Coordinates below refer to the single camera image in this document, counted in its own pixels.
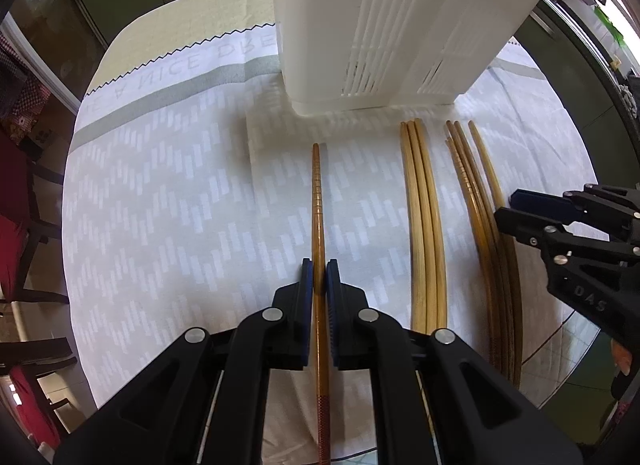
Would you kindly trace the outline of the person's right hand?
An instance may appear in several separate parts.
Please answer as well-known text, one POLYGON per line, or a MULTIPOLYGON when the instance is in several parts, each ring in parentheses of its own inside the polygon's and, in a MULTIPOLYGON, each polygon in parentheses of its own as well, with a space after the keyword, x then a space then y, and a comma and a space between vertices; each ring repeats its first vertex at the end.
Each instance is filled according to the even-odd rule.
POLYGON ((631 353, 627 349, 625 349, 620 343, 618 343, 617 341, 614 341, 614 339, 612 339, 611 341, 611 350, 612 350, 612 357, 613 357, 615 366, 617 367, 617 370, 619 370, 620 373, 623 373, 625 376, 628 376, 631 371, 631 364, 632 364, 631 353))

